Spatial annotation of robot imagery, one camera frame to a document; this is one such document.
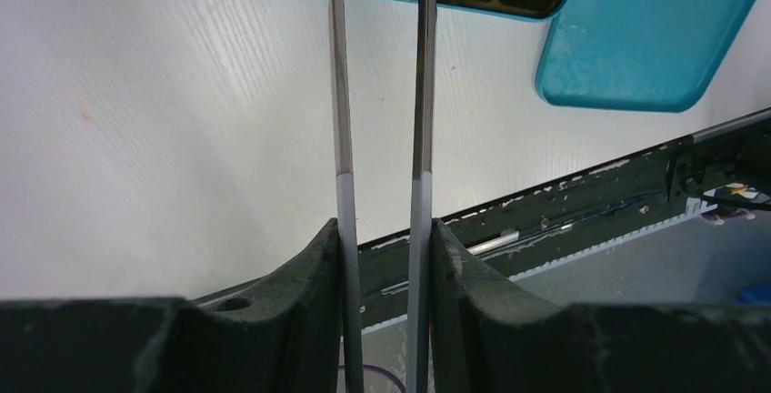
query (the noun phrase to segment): purple cable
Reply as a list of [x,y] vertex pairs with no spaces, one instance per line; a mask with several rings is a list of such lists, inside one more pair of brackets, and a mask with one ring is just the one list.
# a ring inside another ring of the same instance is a hole
[[[345,369],[345,366],[337,366],[337,370],[343,370]],[[401,379],[399,379],[396,375],[389,372],[388,370],[384,368],[380,368],[378,366],[372,366],[370,364],[364,364],[363,369],[365,372],[372,372],[376,373],[378,375],[383,376],[385,379],[388,379],[389,381],[393,382],[396,388],[399,389],[402,393],[407,392],[407,387],[405,387],[405,384],[402,382]]]

